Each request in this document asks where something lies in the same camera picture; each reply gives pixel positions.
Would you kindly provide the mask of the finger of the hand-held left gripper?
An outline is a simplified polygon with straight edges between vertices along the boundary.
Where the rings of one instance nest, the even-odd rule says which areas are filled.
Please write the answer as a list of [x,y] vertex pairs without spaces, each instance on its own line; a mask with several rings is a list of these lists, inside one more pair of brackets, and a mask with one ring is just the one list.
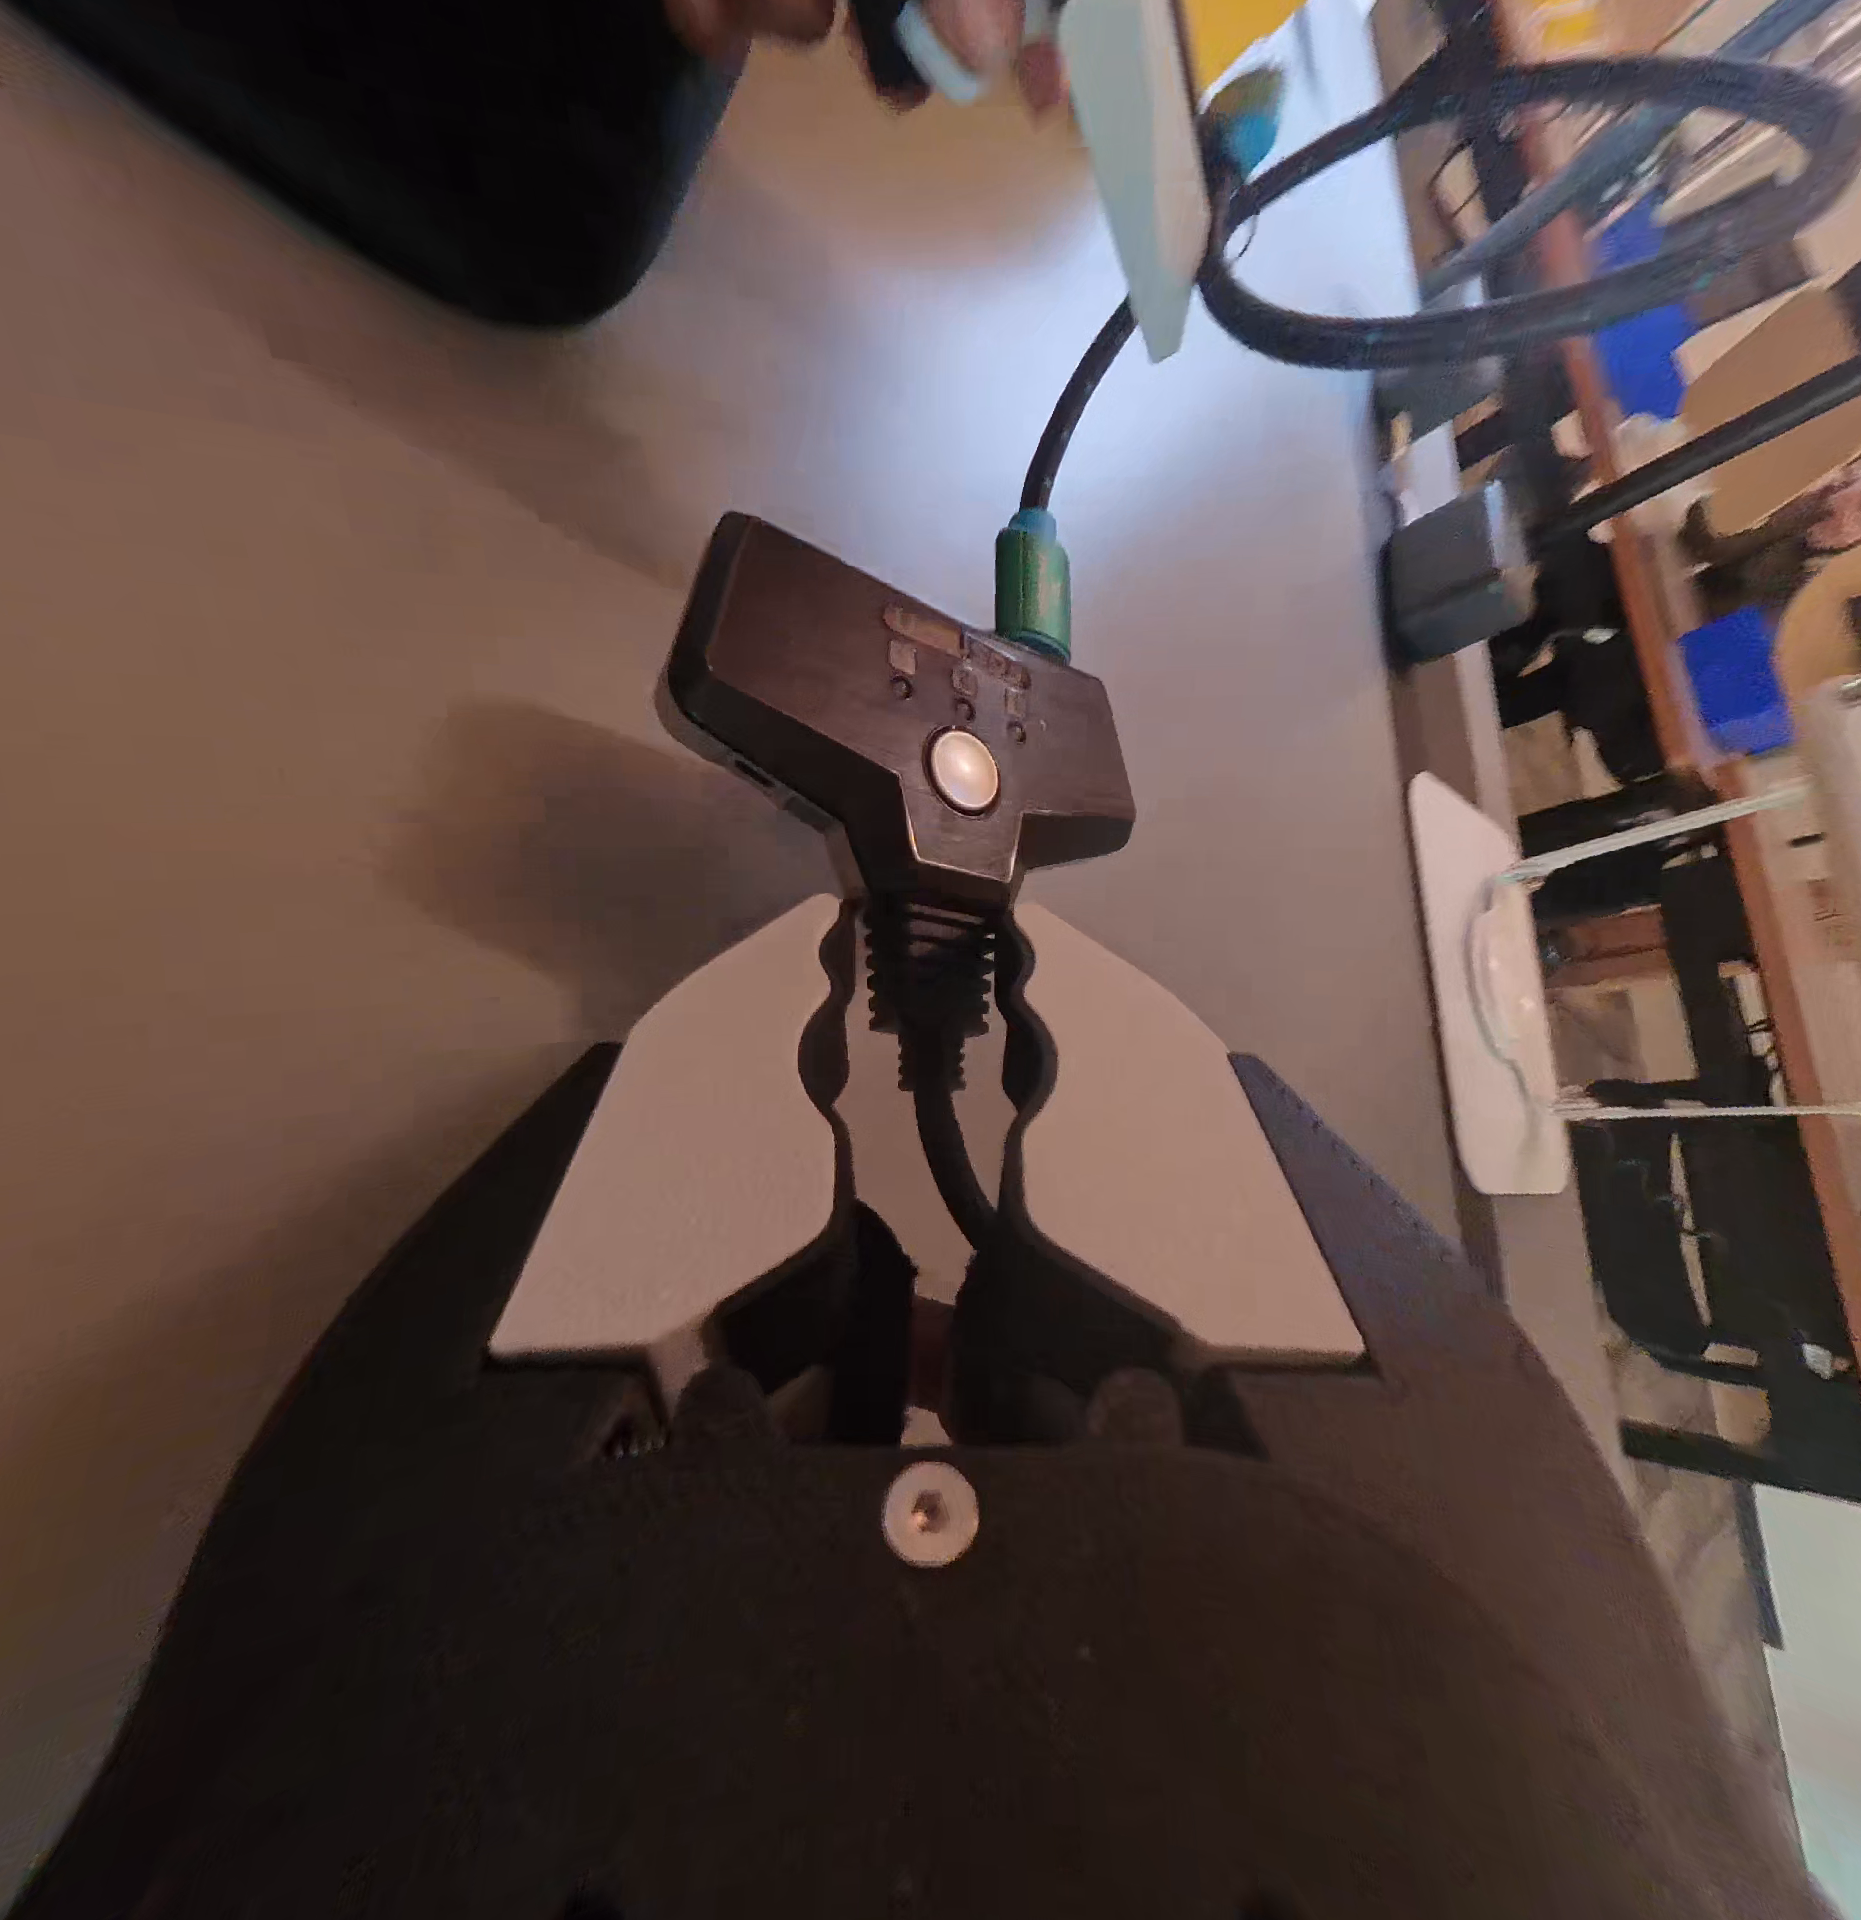
[[1211,240],[1207,161],[1176,2],[1066,2],[1059,42],[1148,362],[1180,352]]

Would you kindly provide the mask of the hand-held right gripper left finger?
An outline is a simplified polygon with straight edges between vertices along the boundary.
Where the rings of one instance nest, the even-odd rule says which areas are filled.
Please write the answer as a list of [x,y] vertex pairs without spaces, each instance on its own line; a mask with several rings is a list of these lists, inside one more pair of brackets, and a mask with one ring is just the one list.
[[804,1083],[827,1036],[812,897],[678,982],[636,1024],[536,1231],[492,1358],[705,1358],[720,1313],[809,1257],[849,1196],[838,1096]]

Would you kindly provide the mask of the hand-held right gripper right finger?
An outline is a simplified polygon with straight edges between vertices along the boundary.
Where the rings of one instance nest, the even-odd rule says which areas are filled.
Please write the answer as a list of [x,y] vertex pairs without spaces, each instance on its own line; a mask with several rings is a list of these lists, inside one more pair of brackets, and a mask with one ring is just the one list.
[[1018,932],[1055,1066],[1021,1142],[1040,1236],[1190,1356],[1350,1365],[1365,1343],[1225,1041],[1048,907]]

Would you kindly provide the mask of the black cable with blue connector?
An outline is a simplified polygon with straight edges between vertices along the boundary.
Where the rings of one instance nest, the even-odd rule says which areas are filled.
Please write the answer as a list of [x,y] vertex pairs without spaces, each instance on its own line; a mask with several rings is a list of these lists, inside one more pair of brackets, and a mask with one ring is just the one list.
[[660,703],[686,745],[826,837],[871,954],[925,1163],[973,1251],[997,1204],[956,1115],[1024,880],[1119,852],[1136,801],[1104,687],[1072,664],[1066,566],[997,630],[731,514]]

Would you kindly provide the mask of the person's left hand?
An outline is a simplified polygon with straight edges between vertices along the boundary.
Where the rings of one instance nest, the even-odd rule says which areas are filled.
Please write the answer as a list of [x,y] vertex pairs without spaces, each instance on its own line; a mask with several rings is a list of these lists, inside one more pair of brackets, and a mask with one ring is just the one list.
[[[666,21],[699,57],[739,67],[759,41],[821,44],[838,27],[837,2],[669,2]],[[928,2],[918,7],[942,50],[986,85],[1011,80],[1032,115],[1064,107],[1070,79],[1054,41],[1029,32],[1022,2]]]

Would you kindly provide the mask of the white tablet stand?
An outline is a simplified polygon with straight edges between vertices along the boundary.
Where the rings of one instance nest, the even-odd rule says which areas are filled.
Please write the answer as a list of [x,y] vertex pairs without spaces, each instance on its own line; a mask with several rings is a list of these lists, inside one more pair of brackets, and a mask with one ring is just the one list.
[[1649,1119],[1569,1096],[1555,1077],[1531,894],[1596,860],[1707,834],[1808,801],[1861,947],[1861,676],[1808,700],[1803,782],[1519,856],[1513,839],[1434,774],[1405,790],[1457,1157],[1483,1198],[1554,1198],[1569,1127]]

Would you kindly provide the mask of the dark grey power cube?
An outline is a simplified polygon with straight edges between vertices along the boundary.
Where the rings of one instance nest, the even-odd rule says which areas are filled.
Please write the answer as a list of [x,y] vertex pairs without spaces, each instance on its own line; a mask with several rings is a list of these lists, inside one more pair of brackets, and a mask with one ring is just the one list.
[[1403,522],[1379,563],[1385,650],[1397,668],[1447,659],[1526,625],[1538,566],[1519,507],[1483,482]]

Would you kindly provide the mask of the blue plastic bin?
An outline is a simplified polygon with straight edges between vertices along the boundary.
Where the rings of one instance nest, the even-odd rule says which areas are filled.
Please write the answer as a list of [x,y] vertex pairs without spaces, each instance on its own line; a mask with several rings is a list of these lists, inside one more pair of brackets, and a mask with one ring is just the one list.
[[1742,606],[1682,635],[1696,711],[1717,754],[1762,756],[1794,745],[1776,668],[1776,617]]
[[[1637,203],[1592,236],[1592,263],[1603,274],[1616,274],[1655,259],[1662,246],[1655,208]],[[1682,416],[1687,377],[1680,352],[1694,332],[1684,302],[1676,302],[1608,324],[1592,337],[1622,419],[1674,424]]]

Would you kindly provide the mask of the black textured pad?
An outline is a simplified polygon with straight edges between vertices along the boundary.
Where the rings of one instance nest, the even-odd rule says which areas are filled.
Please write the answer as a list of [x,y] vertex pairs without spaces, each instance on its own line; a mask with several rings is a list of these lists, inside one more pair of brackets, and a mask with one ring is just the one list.
[[232,176],[415,292],[578,327],[664,251],[741,75],[661,2],[20,2]]

